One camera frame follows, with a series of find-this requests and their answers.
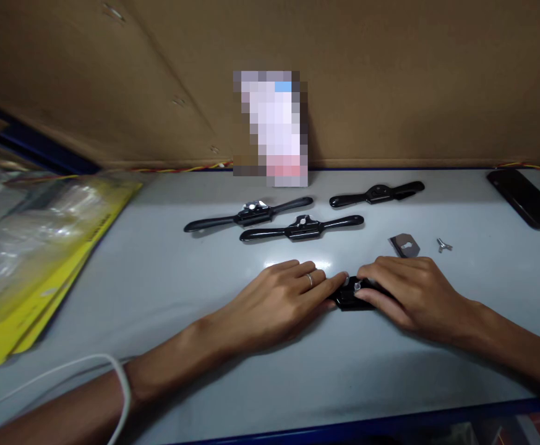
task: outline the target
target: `black phone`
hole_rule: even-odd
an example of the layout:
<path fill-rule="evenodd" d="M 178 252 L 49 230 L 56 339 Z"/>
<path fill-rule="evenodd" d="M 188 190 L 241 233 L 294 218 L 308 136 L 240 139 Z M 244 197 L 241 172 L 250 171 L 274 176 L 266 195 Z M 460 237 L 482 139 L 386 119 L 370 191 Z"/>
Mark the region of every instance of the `black phone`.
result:
<path fill-rule="evenodd" d="M 515 211 L 534 229 L 540 229 L 540 191 L 521 172 L 496 170 L 486 176 Z"/>

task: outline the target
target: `cardboard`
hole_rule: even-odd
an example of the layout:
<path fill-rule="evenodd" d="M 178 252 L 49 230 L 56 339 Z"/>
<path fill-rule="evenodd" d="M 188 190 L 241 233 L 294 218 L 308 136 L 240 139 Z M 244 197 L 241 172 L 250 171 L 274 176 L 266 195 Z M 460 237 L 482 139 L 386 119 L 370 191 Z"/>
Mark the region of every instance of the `cardboard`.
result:
<path fill-rule="evenodd" d="M 540 1 L 106 4 L 0 2 L 0 106 L 105 167 L 255 155 L 243 69 L 301 72 L 311 166 L 540 164 Z"/>

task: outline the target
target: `blue table edge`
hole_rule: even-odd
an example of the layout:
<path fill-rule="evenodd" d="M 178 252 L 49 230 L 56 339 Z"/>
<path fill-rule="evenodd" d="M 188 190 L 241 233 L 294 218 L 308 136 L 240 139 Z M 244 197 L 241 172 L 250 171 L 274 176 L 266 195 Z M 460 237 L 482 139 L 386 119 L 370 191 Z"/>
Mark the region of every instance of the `blue table edge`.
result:
<path fill-rule="evenodd" d="M 507 417 L 518 414 L 540 412 L 540 399 L 511 400 L 484 405 L 474 405 L 447 410 L 404 414 L 355 422 L 310 426 L 294 430 L 271 431 L 203 441 L 181 442 L 181 444 L 270 444 L 286 445 L 333 443 L 353 441 L 368 436 L 390 435 L 411 431 L 416 428 L 445 426 L 452 423 L 471 422 L 491 417 Z"/>

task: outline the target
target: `white cable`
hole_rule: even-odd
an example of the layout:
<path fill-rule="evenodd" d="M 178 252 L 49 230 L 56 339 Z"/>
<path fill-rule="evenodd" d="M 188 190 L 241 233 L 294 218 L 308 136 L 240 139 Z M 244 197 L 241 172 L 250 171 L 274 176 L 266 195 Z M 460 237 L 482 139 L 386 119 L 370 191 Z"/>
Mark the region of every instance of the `white cable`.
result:
<path fill-rule="evenodd" d="M 107 361 L 110 362 L 111 366 L 113 366 L 113 370 L 115 371 L 115 373 L 117 374 L 117 377 L 119 378 L 119 384 L 121 385 L 121 391 L 123 392 L 123 408 L 121 410 L 121 416 L 119 417 L 119 421 L 117 423 L 117 427 L 115 428 L 115 431 L 113 431 L 113 434 L 111 435 L 111 439 L 109 439 L 109 441 L 107 442 L 107 445 L 113 445 L 117 441 L 117 438 L 119 437 L 119 435 L 121 434 L 121 430 L 123 429 L 123 426 L 126 424 L 127 416 L 129 415 L 129 407 L 132 401 L 132 391 L 129 387 L 129 382 L 127 381 L 127 376 L 126 376 L 125 371 L 123 370 L 123 366 L 121 365 L 121 363 L 119 363 L 115 358 L 113 358 L 109 354 L 87 355 L 86 357 L 79 358 L 78 360 L 73 360 L 69 363 L 65 363 L 61 366 L 53 368 L 52 370 L 44 372 L 43 374 L 38 375 L 32 380 L 27 381 L 25 384 L 19 386 L 15 390 L 8 392 L 4 397 L 0 398 L 0 403 L 6 399 L 9 399 L 14 394 L 23 390 L 27 386 L 32 385 L 34 382 L 41 380 L 43 377 L 47 377 L 50 374 L 53 374 L 57 371 L 61 371 L 64 368 L 76 365 L 77 363 L 85 362 L 86 360 L 92 360 L 93 358 L 105 358 L 107 359 Z"/>

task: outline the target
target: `white table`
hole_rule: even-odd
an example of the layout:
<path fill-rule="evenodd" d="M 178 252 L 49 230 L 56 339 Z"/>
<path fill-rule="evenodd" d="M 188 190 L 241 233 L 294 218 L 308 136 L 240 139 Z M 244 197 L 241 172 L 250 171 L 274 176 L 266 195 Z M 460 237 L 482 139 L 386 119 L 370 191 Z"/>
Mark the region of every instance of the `white table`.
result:
<path fill-rule="evenodd" d="M 400 233 L 415 238 L 458 292 L 540 335 L 540 231 L 526 225 L 486 173 L 322 171 L 311 172 L 307 189 L 270 189 L 264 178 L 233 178 L 230 172 L 160 175 L 106 235 L 44 341 L 0 367 L 0 396 L 83 355 L 144 352 L 224 305 L 270 264 L 313 260 L 328 276 L 342 270 L 354 275 L 376 256 L 393 255 L 387 239 Z M 540 172 L 525 174 L 540 188 Z M 426 189 L 404 201 L 337 210 L 328 204 L 334 195 L 413 180 Z M 310 208 L 279 214 L 266 225 L 284 227 L 304 213 L 319 221 L 360 214 L 365 223 L 317 240 L 282 237 L 254 245 L 239 241 L 238 226 L 207 236 L 182 231 L 195 219 L 234 214 L 245 201 L 277 205 L 305 195 L 315 198 Z M 438 237 L 453 251 L 439 253 Z M 76 371 L 1 404 L 0 423 Z M 404 335 L 376 311 L 334 311 L 300 341 L 232 363 L 185 396 L 169 404 L 137 443 L 257 434 L 532 394 L 475 358 Z"/>

